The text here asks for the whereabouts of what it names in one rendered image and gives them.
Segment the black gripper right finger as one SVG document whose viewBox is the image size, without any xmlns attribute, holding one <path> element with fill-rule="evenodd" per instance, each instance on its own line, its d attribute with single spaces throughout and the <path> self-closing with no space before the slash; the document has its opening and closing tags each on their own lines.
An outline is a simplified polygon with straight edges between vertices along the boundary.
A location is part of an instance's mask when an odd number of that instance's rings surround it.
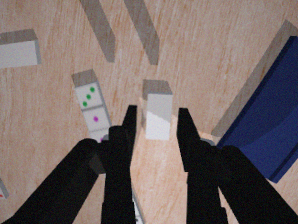
<svg viewBox="0 0 298 224">
<path fill-rule="evenodd" d="M 217 149 L 200 138 L 188 108 L 179 108 L 176 135 L 188 172 L 186 224 L 228 224 L 219 189 L 239 224 L 298 224 L 298 215 L 239 148 Z"/>
</svg>

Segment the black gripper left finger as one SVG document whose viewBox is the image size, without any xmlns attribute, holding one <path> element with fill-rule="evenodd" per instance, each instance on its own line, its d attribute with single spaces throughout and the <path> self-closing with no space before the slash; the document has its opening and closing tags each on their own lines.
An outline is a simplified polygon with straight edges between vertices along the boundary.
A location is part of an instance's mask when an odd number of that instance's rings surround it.
<svg viewBox="0 0 298 224">
<path fill-rule="evenodd" d="M 72 224 L 99 174 L 105 173 L 101 224 L 136 224 L 130 175 L 136 126 L 137 105 L 129 105 L 122 126 L 109 127 L 101 143 L 80 140 L 1 224 Z"/>
</svg>

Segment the dark blue notebook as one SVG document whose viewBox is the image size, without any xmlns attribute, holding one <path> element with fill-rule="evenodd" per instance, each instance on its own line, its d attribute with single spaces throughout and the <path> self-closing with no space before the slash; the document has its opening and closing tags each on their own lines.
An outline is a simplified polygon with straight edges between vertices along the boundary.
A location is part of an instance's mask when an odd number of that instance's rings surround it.
<svg viewBox="0 0 298 224">
<path fill-rule="evenodd" d="M 298 159 L 298 37 L 290 36 L 216 145 L 239 148 L 277 184 Z"/>
</svg>

